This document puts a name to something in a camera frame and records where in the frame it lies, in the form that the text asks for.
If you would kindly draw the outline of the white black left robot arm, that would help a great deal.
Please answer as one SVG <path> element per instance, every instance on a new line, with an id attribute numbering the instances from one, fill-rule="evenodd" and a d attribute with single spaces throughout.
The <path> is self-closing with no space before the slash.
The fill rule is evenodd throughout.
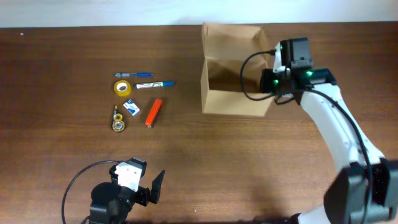
<path id="1" fill-rule="evenodd" d="M 152 181 L 152 187 L 139 185 L 147 162 L 137 158 L 118 162 L 109 170 L 110 182 L 98 184 L 91 191 L 90 223 L 124 223 L 135 204 L 157 204 L 165 171 Z"/>

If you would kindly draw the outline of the brown cardboard box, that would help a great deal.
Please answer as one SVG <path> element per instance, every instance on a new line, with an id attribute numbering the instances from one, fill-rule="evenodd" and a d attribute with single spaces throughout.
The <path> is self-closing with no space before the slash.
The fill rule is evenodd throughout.
<path id="1" fill-rule="evenodd" d="M 244 61 L 269 50 L 268 38 L 259 26 L 204 23 L 204 64 L 201 105 L 206 114 L 264 116 L 271 100 L 252 101 L 241 89 L 239 74 Z"/>

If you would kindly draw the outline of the black yellow correction tape dispenser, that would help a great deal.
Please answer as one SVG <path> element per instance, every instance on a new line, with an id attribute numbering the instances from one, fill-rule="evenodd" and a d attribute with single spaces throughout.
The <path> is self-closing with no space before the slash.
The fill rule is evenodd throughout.
<path id="1" fill-rule="evenodd" d="M 123 120 L 123 115 L 119 112 L 118 107 L 114 107 L 114 112 L 113 112 L 113 120 L 112 120 L 112 125 L 111 128 L 115 133 L 120 133 L 125 130 L 125 122 Z"/>

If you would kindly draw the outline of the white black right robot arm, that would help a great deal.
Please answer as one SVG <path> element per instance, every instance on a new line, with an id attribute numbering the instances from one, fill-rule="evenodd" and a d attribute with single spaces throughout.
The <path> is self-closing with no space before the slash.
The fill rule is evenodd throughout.
<path id="1" fill-rule="evenodd" d="M 397 216 L 397 161 L 389 161 L 359 127 L 328 68 L 314 68 L 308 39 L 280 41 L 260 89 L 288 96 L 311 117 L 328 146 L 338 175 L 319 207 L 287 223 L 378 223 Z"/>

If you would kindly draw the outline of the blue whiteboard marker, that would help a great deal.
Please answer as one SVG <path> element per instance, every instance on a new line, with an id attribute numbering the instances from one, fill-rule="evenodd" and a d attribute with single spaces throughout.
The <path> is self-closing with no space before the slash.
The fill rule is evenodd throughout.
<path id="1" fill-rule="evenodd" d="M 174 86 L 174 85 L 175 85 L 174 81 L 150 82 L 150 83 L 135 84 L 134 88 L 136 88 L 136 89 L 145 89 L 145 88 L 157 88 L 157 87 Z"/>

